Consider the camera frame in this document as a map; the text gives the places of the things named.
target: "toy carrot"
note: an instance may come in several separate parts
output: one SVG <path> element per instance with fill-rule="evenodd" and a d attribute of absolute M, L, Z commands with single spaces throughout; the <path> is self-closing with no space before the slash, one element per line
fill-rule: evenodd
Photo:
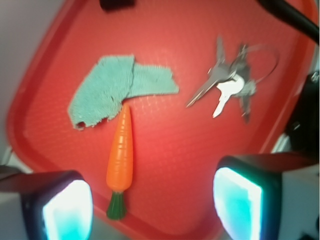
<path fill-rule="evenodd" d="M 124 104 L 119 115 L 106 171 L 106 184 L 112 189 L 110 205 L 106 211 L 108 218 L 120 220 L 126 215 L 124 191 L 130 187 L 132 175 L 133 137 L 131 115 L 129 105 Z"/>

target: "key ring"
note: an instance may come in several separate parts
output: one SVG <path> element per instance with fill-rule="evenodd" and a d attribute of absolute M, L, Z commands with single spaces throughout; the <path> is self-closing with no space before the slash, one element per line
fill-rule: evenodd
<path fill-rule="evenodd" d="M 279 55 L 278 50 L 275 49 L 274 47 L 271 47 L 271 46 L 265 45 L 265 44 L 257 44 L 257 45 L 253 45 L 253 46 L 244 47 L 243 51 L 240 52 L 239 55 L 237 56 L 237 58 L 231 63 L 230 69 L 232 69 L 232 67 L 236 64 L 236 62 L 239 60 L 239 57 L 241 57 L 245 54 L 248 54 L 248 53 L 259 52 L 259 51 L 272 52 L 273 56 L 275 58 L 275 64 L 274 64 L 273 68 L 271 69 L 271 71 L 268 74 L 266 74 L 265 76 L 258 78 L 258 80 L 255 81 L 256 83 L 260 83 L 262 80 L 269 77 L 279 64 L 280 55 Z"/>

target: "green rag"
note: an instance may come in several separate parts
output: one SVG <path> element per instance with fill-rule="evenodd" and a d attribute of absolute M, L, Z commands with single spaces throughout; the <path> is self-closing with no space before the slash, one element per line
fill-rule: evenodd
<path fill-rule="evenodd" d="M 105 118 L 113 119 L 126 98 L 178 93 L 172 76 L 169 68 L 136 64 L 133 55 L 102 57 L 71 101 L 73 127 L 81 130 L 81 123 L 94 127 Z"/>

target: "glowing light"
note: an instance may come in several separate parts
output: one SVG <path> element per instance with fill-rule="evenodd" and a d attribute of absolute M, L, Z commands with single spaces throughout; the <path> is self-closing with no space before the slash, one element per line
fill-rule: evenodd
<path fill-rule="evenodd" d="M 228 167 L 219 168 L 213 180 L 216 212 L 235 240 L 258 240 L 261 233 L 261 187 Z"/>
<path fill-rule="evenodd" d="M 93 221 L 90 186 L 74 180 L 42 210 L 48 240 L 88 239 Z"/>

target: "silver key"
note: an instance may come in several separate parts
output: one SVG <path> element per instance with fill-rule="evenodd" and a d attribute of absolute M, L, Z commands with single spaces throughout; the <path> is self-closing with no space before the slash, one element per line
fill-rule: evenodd
<path fill-rule="evenodd" d="M 237 74 L 233 76 L 233 80 L 234 81 L 219 83 L 216 86 L 221 91 L 221 96 L 219 98 L 218 106 L 212 115 L 213 118 L 216 118 L 221 114 L 230 97 L 239 93 L 245 85 L 245 80 Z"/>
<path fill-rule="evenodd" d="M 242 44 L 239 48 L 238 57 L 231 64 L 232 69 L 236 69 L 236 73 L 244 79 L 244 87 L 234 96 L 240 98 L 242 117 L 246 123 L 249 122 L 251 114 L 250 98 L 257 91 L 256 82 L 254 80 L 250 80 L 251 68 L 247 62 L 247 48 L 247 45 Z"/>
<path fill-rule="evenodd" d="M 186 107 L 192 106 L 196 101 L 201 99 L 213 86 L 218 83 L 224 83 L 232 80 L 236 70 L 230 71 L 230 65 L 225 63 L 225 50 L 221 37 L 216 41 L 216 64 L 208 72 L 208 80 L 195 92 L 193 97 L 188 101 Z"/>

